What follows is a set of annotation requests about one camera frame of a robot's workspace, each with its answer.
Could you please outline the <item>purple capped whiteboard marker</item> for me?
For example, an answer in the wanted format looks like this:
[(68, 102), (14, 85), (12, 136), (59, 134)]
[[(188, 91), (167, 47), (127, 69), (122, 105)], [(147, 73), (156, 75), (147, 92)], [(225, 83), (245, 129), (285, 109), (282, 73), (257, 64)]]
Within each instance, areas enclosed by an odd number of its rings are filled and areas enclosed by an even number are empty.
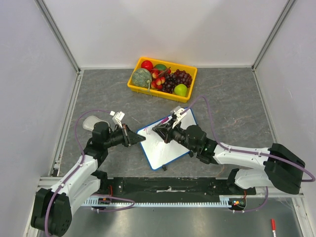
[(162, 120), (160, 120), (159, 122), (157, 122), (154, 127), (156, 126), (161, 126), (162, 124), (166, 123), (169, 121), (169, 117), (164, 117)]

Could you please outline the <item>blue framed whiteboard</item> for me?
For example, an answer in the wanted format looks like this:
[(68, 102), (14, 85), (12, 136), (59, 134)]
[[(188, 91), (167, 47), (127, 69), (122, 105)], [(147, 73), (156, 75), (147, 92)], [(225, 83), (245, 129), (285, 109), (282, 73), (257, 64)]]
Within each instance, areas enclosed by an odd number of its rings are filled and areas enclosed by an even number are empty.
[(138, 135), (144, 136), (145, 141), (140, 143), (141, 148), (147, 158), (152, 170), (162, 168), (164, 165), (186, 155), (189, 150), (174, 140), (170, 143), (165, 143), (155, 132), (152, 131), (153, 127), (160, 122), (168, 122), (171, 120), (172, 115), (157, 120), (137, 131)]

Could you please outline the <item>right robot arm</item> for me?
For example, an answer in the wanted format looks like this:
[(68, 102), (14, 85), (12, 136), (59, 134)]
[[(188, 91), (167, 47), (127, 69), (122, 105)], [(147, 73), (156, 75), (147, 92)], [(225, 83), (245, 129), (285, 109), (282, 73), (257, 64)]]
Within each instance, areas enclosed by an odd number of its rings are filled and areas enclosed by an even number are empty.
[(152, 130), (165, 143), (175, 141), (195, 153), (203, 163), (239, 166), (231, 171), (226, 182), (231, 194), (260, 186), (273, 186), (292, 195), (300, 191), (305, 163), (284, 145), (274, 143), (262, 149), (221, 145), (209, 139), (198, 125), (182, 129), (171, 121), (159, 123)]

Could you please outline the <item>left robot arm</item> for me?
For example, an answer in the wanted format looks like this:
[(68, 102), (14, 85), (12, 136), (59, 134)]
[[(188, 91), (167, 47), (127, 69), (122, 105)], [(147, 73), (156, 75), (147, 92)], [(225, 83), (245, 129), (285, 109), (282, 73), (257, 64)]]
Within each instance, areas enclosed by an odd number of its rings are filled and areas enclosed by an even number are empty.
[(63, 236), (78, 208), (94, 193), (108, 190), (107, 174), (98, 171), (108, 155), (108, 149), (117, 145), (130, 147), (145, 141), (145, 137), (117, 124), (114, 129), (108, 122), (89, 116), (83, 128), (92, 136), (82, 150), (77, 163), (50, 188), (36, 192), (31, 226), (44, 231), (46, 236)]

